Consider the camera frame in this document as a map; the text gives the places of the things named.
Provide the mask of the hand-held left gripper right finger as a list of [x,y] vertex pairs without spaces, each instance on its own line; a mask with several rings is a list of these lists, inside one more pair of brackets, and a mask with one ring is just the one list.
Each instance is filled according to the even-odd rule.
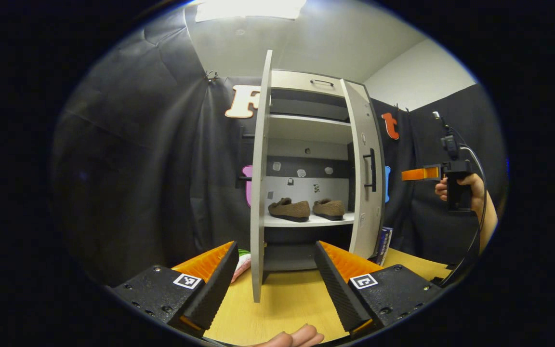
[[442,292],[440,286],[404,265],[382,267],[328,242],[316,242],[314,260],[341,325],[350,335],[403,321]]

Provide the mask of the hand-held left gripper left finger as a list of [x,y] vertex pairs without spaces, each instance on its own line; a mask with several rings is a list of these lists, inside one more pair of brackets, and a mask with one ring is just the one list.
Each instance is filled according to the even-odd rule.
[[239,261],[230,241],[174,267],[152,265],[113,288],[115,298],[150,320],[201,337],[211,327]]

